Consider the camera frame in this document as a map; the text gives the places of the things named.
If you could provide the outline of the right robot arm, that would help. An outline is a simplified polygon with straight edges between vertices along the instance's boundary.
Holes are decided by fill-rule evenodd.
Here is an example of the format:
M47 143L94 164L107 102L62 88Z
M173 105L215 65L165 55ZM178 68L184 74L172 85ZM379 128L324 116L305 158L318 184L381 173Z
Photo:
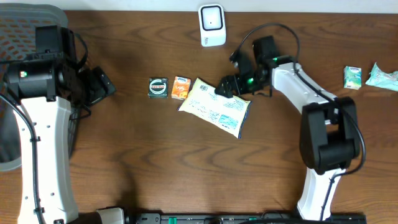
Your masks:
M257 39L252 47L255 64L236 49L229 60L239 72L222 78L215 93L232 98L255 94L268 86L295 106L301 114L299 151L307 167L296 210L303 220L329 221L336 186L359 156L355 103L317 85L295 57L279 53L273 37Z

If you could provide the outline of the yellow snack chip bag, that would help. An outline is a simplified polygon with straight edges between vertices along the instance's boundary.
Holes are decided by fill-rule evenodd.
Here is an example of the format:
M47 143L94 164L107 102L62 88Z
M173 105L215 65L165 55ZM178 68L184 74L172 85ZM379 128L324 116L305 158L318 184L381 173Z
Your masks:
M250 101L240 97L217 95L215 87L197 78L178 110L193 114L239 139L250 106Z

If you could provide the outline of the orange Kleenex tissue pack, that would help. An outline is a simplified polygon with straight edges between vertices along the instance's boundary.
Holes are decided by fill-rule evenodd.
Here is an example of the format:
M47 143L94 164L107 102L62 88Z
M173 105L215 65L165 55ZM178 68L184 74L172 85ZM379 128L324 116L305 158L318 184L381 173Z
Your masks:
M185 100L191 85L191 79L185 77L175 77L172 87L171 97L173 99Z

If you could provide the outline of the green Kleenex tissue pack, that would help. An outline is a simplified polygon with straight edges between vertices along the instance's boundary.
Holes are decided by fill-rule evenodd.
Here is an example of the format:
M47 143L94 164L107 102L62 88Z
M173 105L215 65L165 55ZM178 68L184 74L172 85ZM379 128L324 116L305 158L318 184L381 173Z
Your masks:
M352 90L358 90L362 86L361 74L362 69L358 67L345 66L343 87Z

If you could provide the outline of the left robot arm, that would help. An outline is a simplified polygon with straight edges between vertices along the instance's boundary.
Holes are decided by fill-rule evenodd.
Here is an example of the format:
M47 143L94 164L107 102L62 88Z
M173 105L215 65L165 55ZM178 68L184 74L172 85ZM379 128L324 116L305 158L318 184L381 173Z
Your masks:
M10 61L2 99L17 119L22 159L19 223L129 223L127 210L105 207L81 214L70 183L69 124L115 93L99 68L77 59L79 35L61 26L35 30L35 52Z

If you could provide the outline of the large wet wipes pack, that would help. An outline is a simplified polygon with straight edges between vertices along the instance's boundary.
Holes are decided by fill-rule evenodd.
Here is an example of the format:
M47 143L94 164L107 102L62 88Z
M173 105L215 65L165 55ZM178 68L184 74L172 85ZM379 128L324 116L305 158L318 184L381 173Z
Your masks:
M375 63L369 73L369 79L365 82L369 86L375 86L392 91L398 91L397 71L392 73L383 72Z

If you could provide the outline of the green Zam-Buk ointment box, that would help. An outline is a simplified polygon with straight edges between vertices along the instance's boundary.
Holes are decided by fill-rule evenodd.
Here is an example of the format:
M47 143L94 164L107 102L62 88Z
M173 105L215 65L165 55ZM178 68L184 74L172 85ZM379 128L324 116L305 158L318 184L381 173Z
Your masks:
M149 98L167 98L169 89L168 78L150 78L149 79Z

